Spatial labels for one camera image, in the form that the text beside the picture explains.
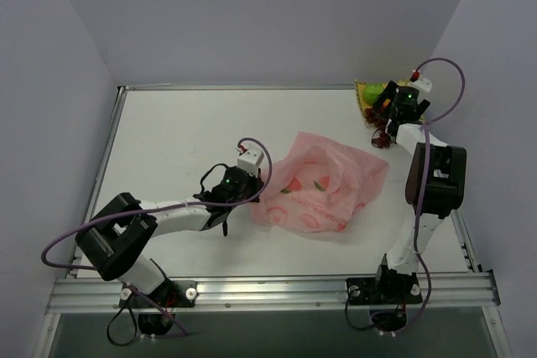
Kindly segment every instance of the white table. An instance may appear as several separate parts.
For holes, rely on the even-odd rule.
[[[124,191],[154,201],[191,196],[213,164],[235,163],[235,145],[245,136],[262,141],[275,161],[287,154],[297,132],[305,131],[389,162],[380,196],[341,233],[268,228],[241,206],[230,215],[227,238],[216,228],[152,239],[144,254],[171,277],[375,273],[399,235],[409,208],[404,185],[411,156],[401,147],[371,146],[373,130],[363,124],[353,90],[136,90],[126,97],[95,212]],[[218,171],[207,183],[212,186],[221,176]],[[468,271],[451,219],[435,232],[424,259],[432,272]]]

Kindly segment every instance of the white wall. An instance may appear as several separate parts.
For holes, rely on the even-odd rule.
[[[460,0],[71,0],[120,84],[406,76]]]
[[[435,134],[467,148],[462,211],[478,257],[496,274],[514,354],[524,358],[537,350],[536,27],[535,0],[462,0],[435,50],[467,74],[461,105]],[[441,112],[458,78],[449,66],[430,72]]]
[[[68,0],[0,0],[2,356],[31,353],[58,274],[39,254],[83,219],[115,95]]]

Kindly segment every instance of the metal frame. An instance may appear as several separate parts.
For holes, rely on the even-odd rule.
[[[123,106],[130,91],[214,91],[214,90],[349,90],[354,85],[324,86],[219,86],[219,85],[174,85],[158,84],[150,86],[126,86],[119,90],[112,113],[111,127],[91,198],[86,211],[86,221],[93,215],[102,180],[107,169],[108,159],[121,119]],[[481,307],[500,357],[510,357],[507,337],[503,331],[499,312],[498,290],[491,273],[478,272],[475,252],[473,251],[466,225],[461,215],[452,215],[461,248],[466,251],[469,273],[432,274],[433,293],[430,307]],[[77,250],[74,261],[81,258]],[[34,348],[35,357],[46,357],[53,344],[58,321],[62,314],[73,313],[113,313],[118,309],[118,295],[121,283],[105,283],[101,279],[73,278],[70,272],[67,279],[57,280],[50,295],[50,303],[38,342]],[[293,276],[286,278],[188,278],[198,282],[199,297],[194,312],[223,311],[275,311],[275,310],[316,310],[342,309],[346,298],[345,280],[357,274],[341,276]],[[418,276],[420,284],[425,285],[424,276]],[[367,306],[351,309],[368,309]]]

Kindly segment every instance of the green leaf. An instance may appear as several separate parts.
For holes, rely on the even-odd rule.
[[[320,190],[321,192],[325,191],[325,189],[320,184],[318,184],[316,181],[313,181],[313,184],[315,185],[317,190]]]

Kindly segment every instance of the pink bag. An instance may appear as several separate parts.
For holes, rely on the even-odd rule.
[[[253,218],[301,231],[343,231],[380,193],[388,163],[327,137],[300,132],[273,174]]]

